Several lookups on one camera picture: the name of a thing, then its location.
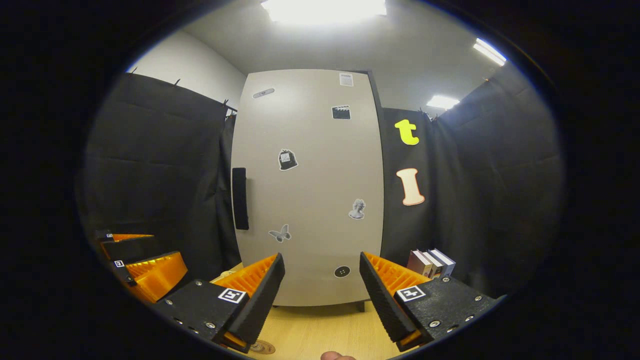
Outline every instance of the ceiling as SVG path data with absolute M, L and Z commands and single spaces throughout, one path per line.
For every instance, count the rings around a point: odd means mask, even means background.
M 371 69 L 382 106 L 432 116 L 444 112 L 426 106 L 433 95 L 462 99 L 498 67 L 462 23 L 418 1 L 387 0 L 386 16 L 357 23 L 294 26 L 272 22 L 259 0 L 237 0 L 184 30 L 244 74 Z

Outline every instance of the wooden floor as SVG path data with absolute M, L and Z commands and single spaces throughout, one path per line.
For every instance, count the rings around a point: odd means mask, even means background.
M 254 359 L 318 360 L 326 351 L 337 351 L 358 360 L 382 360 L 400 354 L 371 301 L 365 302 L 364 313 L 355 304 L 272 307 L 258 339 L 272 344 L 275 352 L 249 351 L 247 355 Z

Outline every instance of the round black sticker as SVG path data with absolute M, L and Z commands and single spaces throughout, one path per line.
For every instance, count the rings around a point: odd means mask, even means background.
M 349 275 L 350 272 L 351 272 L 351 269 L 348 266 L 340 266 L 339 268 L 335 269 L 333 274 L 336 277 L 345 277 Z

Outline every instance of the white wall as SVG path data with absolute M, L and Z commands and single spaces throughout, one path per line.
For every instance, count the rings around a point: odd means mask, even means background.
M 178 31 L 149 50 L 127 72 L 195 91 L 238 109 L 246 75 L 195 37 Z

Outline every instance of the black door handle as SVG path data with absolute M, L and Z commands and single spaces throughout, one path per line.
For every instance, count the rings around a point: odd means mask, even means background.
M 246 210 L 246 168 L 232 168 L 231 179 L 236 229 L 249 230 L 249 216 Z

